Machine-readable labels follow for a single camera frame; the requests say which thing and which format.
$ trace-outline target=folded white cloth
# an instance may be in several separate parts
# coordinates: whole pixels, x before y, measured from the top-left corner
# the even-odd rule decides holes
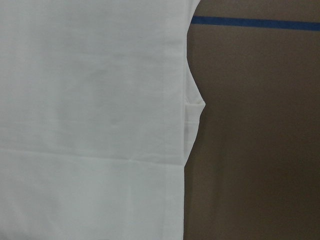
[[[199,0],[0,1],[0,239],[181,240]]]

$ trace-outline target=fabric sheet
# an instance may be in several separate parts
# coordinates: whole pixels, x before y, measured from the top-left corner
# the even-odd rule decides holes
[[[181,240],[199,0],[0,1],[0,239]]]

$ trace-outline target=brown background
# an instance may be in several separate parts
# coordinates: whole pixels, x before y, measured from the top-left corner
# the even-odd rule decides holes
[[[202,0],[197,16],[320,22],[320,1]],[[320,240],[320,32],[192,24],[206,102],[185,240]]]

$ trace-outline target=blue stripe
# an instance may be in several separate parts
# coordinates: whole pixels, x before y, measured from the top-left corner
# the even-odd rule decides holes
[[[193,16],[191,23],[202,24],[202,25],[222,25],[222,26],[270,28],[270,29],[320,31],[319,22],[304,22],[304,21],[280,21],[280,20],[263,20],[263,19],[216,17],[216,16]]]

